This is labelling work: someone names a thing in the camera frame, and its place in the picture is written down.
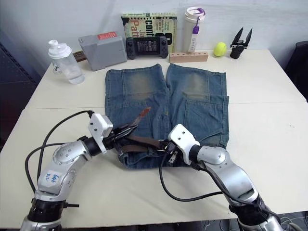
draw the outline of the wooden block holder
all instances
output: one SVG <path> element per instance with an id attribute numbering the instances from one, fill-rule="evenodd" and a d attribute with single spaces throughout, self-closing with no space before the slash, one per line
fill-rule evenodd
<path id="1" fill-rule="evenodd" d="M 206 51 L 185 53 L 174 52 L 169 54 L 170 63 L 187 63 L 187 62 L 206 62 L 208 53 Z"/>

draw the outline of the denim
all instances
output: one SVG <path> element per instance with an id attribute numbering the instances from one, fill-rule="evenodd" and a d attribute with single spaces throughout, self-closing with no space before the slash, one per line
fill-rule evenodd
<path id="1" fill-rule="evenodd" d="M 229 139 L 226 74 L 170 64 L 166 81 L 161 66 L 109 70 L 105 78 L 106 115 L 114 128 L 133 121 L 146 107 L 134 135 L 164 140 L 178 123 L 201 145 L 226 148 Z M 121 145 L 132 144 L 122 140 Z M 164 153 L 125 153 L 119 160 L 127 168 L 159 167 Z M 177 158 L 174 167 L 185 166 Z"/>

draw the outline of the red label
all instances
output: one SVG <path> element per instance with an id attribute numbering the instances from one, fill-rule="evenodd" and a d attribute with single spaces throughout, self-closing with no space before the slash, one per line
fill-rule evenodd
<path id="1" fill-rule="evenodd" d="M 116 37 L 116 33 L 114 31 L 113 32 L 108 32 L 108 33 L 97 35 L 97 37 L 98 37 L 99 40 L 111 39 L 111 38 Z"/>

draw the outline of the gray box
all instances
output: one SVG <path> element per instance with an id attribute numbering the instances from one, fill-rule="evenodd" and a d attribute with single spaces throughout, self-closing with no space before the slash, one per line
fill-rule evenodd
<path id="1" fill-rule="evenodd" d="M 92 71 L 127 61 L 123 38 L 116 32 L 83 36 L 78 41 Z"/>

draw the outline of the white bottle cap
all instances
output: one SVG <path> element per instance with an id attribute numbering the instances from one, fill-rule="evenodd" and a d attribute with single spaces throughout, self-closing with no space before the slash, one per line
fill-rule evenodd
<path id="1" fill-rule="evenodd" d="M 62 59 L 72 53 L 72 49 L 67 46 L 66 43 L 59 44 L 57 40 L 50 40 L 48 44 L 50 45 L 50 48 L 48 49 L 48 55 L 52 59 Z"/>
<path id="2" fill-rule="evenodd" d="M 199 18 L 198 23 L 204 21 L 205 18 L 205 11 L 201 7 L 190 7 L 186 9 L 185 12 L 185 19 L 190 23 L 197 23 L 197 19 Z"/>

